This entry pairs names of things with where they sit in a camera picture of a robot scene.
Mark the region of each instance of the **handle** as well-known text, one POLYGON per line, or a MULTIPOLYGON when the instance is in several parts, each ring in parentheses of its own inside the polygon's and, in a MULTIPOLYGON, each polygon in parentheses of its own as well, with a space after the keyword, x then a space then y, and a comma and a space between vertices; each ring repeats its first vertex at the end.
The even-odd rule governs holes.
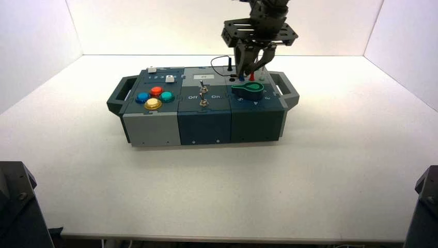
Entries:
POLYGON ((298 104, 300 95, 298 92, 296 92, 296 89, 293 87, 286 75, 283 72, 278 71, 270 71, 269 75, 271 76, 275 85, 277 85, 283 93, 280 96, 280 99, 283 99, 286 102, 288 110, 295 107, 298 104))
POLYGON ((111 96, 109 97, 106 105, 108 106, 109 111, 113 114, 121 117, 120 110, 125 103, 125 98, 128 96, 129 91, 135 84, 137 80, 137 76, 127 76, 122 78, 120 83, 117 85, 116 89, 113 91, 111 96))

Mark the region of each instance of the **white wall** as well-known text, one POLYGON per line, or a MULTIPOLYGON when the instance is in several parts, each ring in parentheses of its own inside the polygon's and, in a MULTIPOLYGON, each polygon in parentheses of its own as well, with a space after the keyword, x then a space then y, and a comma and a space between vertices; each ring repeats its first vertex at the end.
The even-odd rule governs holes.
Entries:
MULTIPOLYGON (((383 0, 291 0, 300 35, 283 55, 363 55, 383 0)), ((231 0, 67 0, 84 54, 232 54, 225 20, 249 17, 231 0)))
POLYGON ((385 0, 365 56, 438 110, 438 1, 385 0))
POLYGON ((81 54, 64 0, 0 0, 0 113, 81 54))

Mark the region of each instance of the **blue button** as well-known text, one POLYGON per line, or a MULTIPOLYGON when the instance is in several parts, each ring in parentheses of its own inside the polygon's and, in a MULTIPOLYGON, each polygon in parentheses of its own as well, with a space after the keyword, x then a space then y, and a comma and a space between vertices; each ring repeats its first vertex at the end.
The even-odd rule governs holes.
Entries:
POLYGON ((150 98, 149 94, 146 92, 138 93, 137 98, 135 99, 136 103, 144 104, 150 98))
POLYGON ((160 99, 162 102, 172 102, 175 99, 175 96, 172 92, 166 91, 161 93, 160 99))

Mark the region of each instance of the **white table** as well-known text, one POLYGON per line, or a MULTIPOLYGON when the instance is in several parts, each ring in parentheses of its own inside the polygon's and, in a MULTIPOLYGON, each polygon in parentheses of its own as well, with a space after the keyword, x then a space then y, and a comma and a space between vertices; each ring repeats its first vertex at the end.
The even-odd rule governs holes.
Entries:
POLYGON ((0 159, 34 174, 49 227, 67 237, 405 239, 415 182, 438 163, 438 114, 363 57, 268 65, 301 95, 279 142, 131 147, 106 107, 119 80, 211 58, 83 56, 0 115, 0 159))

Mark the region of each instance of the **small white button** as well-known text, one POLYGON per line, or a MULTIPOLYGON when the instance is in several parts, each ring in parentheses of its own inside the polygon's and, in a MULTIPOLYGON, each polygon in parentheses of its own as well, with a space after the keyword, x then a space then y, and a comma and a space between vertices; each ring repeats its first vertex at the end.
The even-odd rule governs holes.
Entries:
POLYGON ((148 73, 149 73, 149 74, 156 73, 156 72, 157 72, 157 69, 156 69, 156 68, 154 68, 154 67, 149 67, 149 68, 148 68, 148 73))
POLYGON ((167 75, 166 76, 166 83, 174 83, 175 82, 175 78, 172 75, 167 75))

